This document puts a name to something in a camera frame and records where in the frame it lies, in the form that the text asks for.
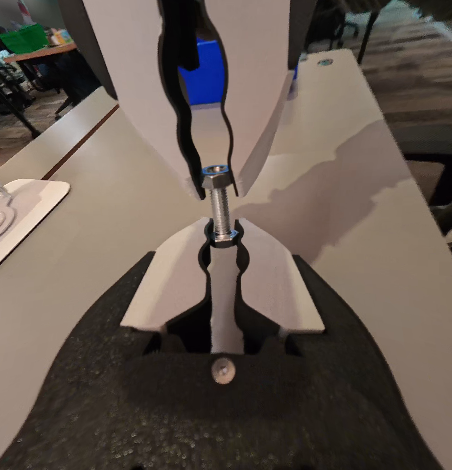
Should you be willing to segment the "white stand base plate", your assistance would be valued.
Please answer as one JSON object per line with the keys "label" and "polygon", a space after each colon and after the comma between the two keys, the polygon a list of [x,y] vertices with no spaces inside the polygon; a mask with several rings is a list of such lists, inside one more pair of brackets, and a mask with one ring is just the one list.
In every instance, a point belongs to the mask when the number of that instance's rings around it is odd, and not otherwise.
{"label": "white stand base plate", "polygon": [[0,264],[70,192],[63,181],[17,179],[0,184]]}

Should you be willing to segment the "wooden-top office desk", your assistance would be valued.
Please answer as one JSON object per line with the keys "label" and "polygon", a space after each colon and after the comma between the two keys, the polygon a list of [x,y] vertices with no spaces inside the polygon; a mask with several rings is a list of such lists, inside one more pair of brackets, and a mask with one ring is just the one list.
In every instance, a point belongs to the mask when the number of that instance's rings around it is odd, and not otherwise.
{"label": "wooden-top office desk", "polygon": [[[9,65],[17,66],[32,87],[38,91],[49,91],[54,89],[58,92],[64,90],[66,93],[68,82],[65,74],[58,67],[60,56],[66,56],[77,50],[74,42],[63,45],[43,47],[40,50],[24,54],[13,54],[5,57],[3,61]],[[39,65],[46,65],[49,76],[43,76]]]}

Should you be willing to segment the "silver hex bolt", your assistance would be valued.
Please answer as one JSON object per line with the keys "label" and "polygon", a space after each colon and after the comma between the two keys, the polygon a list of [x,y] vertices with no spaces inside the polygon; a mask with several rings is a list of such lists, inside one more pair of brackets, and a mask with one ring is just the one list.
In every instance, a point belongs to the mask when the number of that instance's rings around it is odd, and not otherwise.
{"label": "silver hex bolt", "polygon": [[232,247],[236,243],[238,231],[231,225],[227,190],[212,189],[209,190],[209,195],[214,226],[210,235],[211,245],[217,249]]}

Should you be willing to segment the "blue plastic bin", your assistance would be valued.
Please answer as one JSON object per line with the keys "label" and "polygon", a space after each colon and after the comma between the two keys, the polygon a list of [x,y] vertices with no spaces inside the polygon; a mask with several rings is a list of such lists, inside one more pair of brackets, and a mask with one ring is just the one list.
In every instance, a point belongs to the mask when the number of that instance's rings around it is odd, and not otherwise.
{"label": "blue plastic bin", "polygon": [[288,69],[288,38],[281,35],[263,42],[250,32],[224,33],[221,40],[197,39],[199,67],[179,67],[190,105],[220,103],[233,111],[245,93],[245,105],[256,112],[272,113],[281,95],[286,96],[298,66]]}

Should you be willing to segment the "green plastic crate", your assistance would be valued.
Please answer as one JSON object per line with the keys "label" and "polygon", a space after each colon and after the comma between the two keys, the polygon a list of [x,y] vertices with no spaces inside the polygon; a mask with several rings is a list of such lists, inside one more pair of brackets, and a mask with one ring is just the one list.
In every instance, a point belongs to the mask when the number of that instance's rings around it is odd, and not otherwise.
{"label": "green plastic crate", "polygon": [[48,45],[45,29],[40,24],[26,25],[17,31],[0,34],[5,48],[15,54],[26,54],[38,51]]}

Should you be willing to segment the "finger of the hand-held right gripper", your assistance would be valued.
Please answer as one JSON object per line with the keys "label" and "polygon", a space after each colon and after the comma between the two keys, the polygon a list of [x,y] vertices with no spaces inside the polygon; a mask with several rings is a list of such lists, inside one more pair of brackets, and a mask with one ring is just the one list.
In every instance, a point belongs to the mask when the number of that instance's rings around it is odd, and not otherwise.
{"label": "finger of the hand-held right gripper", "polygon": [[293,72],[288,68],[289,0],[209,0],[206,13],[227,63],[224,111],[232,171],[245,197],[270,154]]}
{"label": "finger of the hand-held right gripper", "polygon": [[165,39],[162,2],[84,1],[117,100],[140,137],[187,193],[205,199],[192,114],[178,77],[178,38]]}

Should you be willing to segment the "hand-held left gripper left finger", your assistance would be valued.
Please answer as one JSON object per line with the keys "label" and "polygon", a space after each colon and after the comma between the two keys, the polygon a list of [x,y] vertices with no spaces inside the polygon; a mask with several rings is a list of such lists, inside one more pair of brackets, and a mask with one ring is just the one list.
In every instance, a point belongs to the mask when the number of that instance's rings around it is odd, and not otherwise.
{"label": "hand-held left gripper left finger", "polygon": [[158,247],[121,327],[178,336],[189,353],[211,352],[211,226],[203,217]]}

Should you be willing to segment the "silver hex nut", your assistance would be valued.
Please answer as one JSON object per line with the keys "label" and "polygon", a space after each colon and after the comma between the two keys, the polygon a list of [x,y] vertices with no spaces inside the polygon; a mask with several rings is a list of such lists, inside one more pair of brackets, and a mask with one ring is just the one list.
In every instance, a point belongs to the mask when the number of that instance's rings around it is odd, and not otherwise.
{"label": "silver hex nut", "polygon": [[228,165],[210,165],[202,169],[201,186],[207,190],[223,189],[232,184]]}

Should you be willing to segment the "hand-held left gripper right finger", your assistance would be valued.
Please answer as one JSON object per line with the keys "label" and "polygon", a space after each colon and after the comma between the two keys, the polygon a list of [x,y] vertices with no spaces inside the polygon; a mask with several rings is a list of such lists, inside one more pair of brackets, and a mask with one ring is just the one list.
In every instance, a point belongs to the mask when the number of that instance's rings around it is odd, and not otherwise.
{"label": "hand-held left gripper right finger", "polygon": [[258,353],[268,338],[325,331],[292,253],[248,221],[235,220],[237,241],[234,319],[245,353]]}

